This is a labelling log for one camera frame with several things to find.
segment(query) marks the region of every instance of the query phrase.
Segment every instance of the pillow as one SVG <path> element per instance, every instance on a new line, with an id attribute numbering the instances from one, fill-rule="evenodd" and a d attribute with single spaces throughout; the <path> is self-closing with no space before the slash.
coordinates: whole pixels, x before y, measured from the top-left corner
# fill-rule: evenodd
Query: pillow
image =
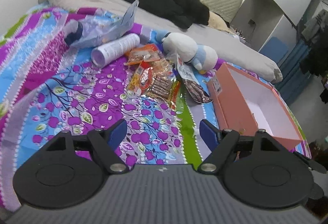
<path id="1" fill-rule="evenodd" d="M 224 19 L 221 18 L 219 15 L 215 14 L 214 12 L 210 11 L 210 18 L 208 20 L 208 26 L 218 30 L 218 31 L 225 31 L 232 35 L 235 35 L 227 26 Z"/>

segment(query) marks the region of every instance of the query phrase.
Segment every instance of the beige blanket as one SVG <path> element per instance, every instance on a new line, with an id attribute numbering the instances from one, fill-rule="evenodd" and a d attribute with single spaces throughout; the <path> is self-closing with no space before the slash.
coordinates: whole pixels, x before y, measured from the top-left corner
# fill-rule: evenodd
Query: beige blanket
<path id="1" fill-rule="evenodd" d="M 61 7 L 66 10 L 76 10 L 80 7 L 99 7 L 117 15 L 123 15 L 130 5 L 123 0 L 48 1 L 52 6 Z M 197 43 L 208 45 L 215 49 L 220 58 L 255 72 L 267 81 L 279 82 L 282 80 L 281 71 L 275 62 L 245 46 L 226 32 L 195 24 L 187 31 L 181 31 L 169 20 L 159 18 L 140 8 L 137 10 L 135 22 L 154 29 L 182 32 L 193 38 Z"/>

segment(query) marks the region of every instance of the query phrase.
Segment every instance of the pink box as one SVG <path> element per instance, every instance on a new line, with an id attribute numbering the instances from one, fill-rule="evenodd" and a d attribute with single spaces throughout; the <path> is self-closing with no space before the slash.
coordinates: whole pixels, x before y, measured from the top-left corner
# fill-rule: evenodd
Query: pink box
<path id="1" fill-rule="evenodd" d="M 288 150 L 301 134 L 276 91 L 247 73 L 224 63 L 207 83 L 221 130 L 253 136 L 265 129 Z"/>

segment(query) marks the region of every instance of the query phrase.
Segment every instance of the floral bedspread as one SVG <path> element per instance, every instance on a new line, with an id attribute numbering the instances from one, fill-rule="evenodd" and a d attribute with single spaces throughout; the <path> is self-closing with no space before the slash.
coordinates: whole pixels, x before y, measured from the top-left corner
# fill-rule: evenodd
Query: floral bedspread
<path id="1" fill-rule="evenodd" d="M 197 167 L 210 153 L 198 128 L 204 118 L 218 126 L 213 106 L 195 104 L 186 95 L 172 110 L 164 102 L 126 91 L 133 71 L 124 65 L 125 57 L 98 69 L 91 65 L 90 48 L 65 43 L 63 27 L 71 19 L 85 18 L 112 21 L 116 16 L 92 8 L 39 8 L 0 42 L 0 206 L 9 210 L 20 206 L 12 187 L 14 172 L 61 130 L 86 134 L 124 118 L 128 133 L 115 152 L 129 166 Z M 156 31 L 149 27 L 135 24 L 133 32 L 156 43 Z M 204 89 L 213 73 L 195 72 Z M 297 150 L 307 154 L 306 147 L 304 142 Z M 77 155 L 90 158 L 88 152 Z"/>

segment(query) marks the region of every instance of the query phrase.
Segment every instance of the plush toy head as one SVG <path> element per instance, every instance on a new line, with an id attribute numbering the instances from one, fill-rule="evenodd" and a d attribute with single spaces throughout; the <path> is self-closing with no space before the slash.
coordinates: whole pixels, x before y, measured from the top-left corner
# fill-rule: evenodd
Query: plush toy head
<path id="1" fill-rule="evenodd" d="M 183 62 L 192 64 L 198 71 L 213 69 L 218 60 L 213 48 L 197 45 L 192 38 L 182 33 L 161 31 L 157 33 L 156 40 L 163 42 L 165 53 L 178 53 Z"/>

